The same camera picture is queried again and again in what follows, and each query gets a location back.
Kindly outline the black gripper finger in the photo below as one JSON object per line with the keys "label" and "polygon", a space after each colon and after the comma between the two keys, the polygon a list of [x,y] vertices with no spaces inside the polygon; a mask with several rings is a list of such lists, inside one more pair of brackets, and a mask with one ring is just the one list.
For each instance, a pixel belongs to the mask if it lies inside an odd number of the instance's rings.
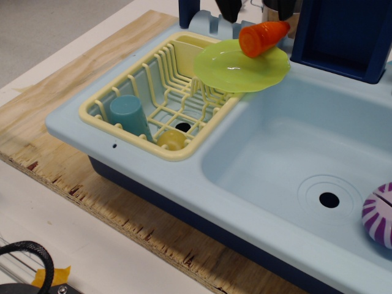
{"label": "black gripper finger", "polygon": [[288,20],[295,13],[300,13],[302,0],[277,0],[277,11],[280,21]]}
{"label": "black gripper finger", "polygon": [[215,0],[223,18],[235,23],[242,8],[242,0]]}

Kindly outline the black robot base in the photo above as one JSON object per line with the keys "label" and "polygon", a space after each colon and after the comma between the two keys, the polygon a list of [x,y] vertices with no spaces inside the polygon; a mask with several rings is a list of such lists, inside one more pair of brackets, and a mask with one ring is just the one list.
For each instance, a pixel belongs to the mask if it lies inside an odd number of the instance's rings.
{"label": "black robot base", "polygon": [[[3,293],[10,293],[10,294],[17,294],[17,293],[28,293],[28,294],[37,294],[40,293],[40,289],[28,284],[2,284],[1,285],[1,294]],[[71,287],[67,284],[57,285],[50,287],[47,291],[50,294],[79,294],[80,292],[75,288]]]}

